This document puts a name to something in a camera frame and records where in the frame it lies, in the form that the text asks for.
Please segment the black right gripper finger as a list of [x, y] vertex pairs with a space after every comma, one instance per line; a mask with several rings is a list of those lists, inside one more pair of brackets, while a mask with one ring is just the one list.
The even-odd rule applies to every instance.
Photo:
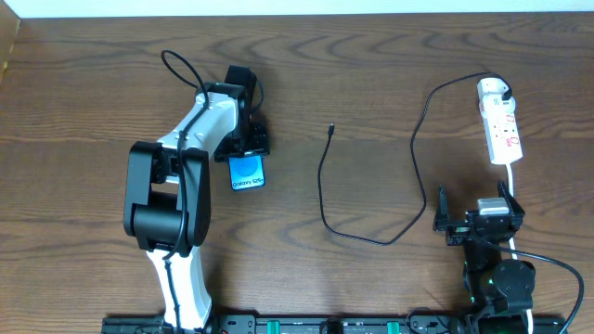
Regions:
[[514, 216], [525, 216], [525, 211], [517, 200], [509, 192], [509, 188], [503, 180], [497, 181], [497, 192], [510, 208], [510, 214]]
[[439, 186], [438, 203], [437, 203], [437, 208], [436, 208], [436, 212], [435, 212], [433, 221], [435, 223], [448, 223], [449, 220], [450, 220], [450, 216], [449, 216], [446, 191], [443, 186]]

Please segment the blue Samsung Galaxy smartphone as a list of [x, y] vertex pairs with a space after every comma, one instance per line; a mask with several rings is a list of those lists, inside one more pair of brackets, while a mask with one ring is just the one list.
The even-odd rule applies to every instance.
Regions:
[[231, 188], [234, 191], [257, 188], [265, 185], [265, 169], [262, 156], [230, 158], [228, 161]]

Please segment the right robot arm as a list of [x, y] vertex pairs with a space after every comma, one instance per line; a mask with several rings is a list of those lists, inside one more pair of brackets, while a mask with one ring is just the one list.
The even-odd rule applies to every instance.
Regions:
[[445, 189], [438, 192], [433, 229], [445, 234], [446, 244], [464, 250], [463, 282], [471, 309], [450, 320], [452, 333], [518, 333], [528, 329], [525, 312], [533, 307], [535, 267], [502, 257], [500, 247], [519, 231], [525, 211], [502, 181], [498, 196], [478, 199], [465, 218], [450, 217]]

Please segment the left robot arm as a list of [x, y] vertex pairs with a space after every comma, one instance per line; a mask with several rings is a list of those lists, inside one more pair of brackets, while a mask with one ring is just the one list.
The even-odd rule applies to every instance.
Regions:
[[258, 83], [250, 69], [229, 67], [222, 82], [198, 85], [193, 108], [170, 133], [129, 152], [123, 228], [152, 261], [164, 323], [176, 333], [207, 329], [213, 308], [200, 258], [211, 223], [211, 162], [227, 164], [235, 191], [266, 183], [268, 133], [252, 118]]

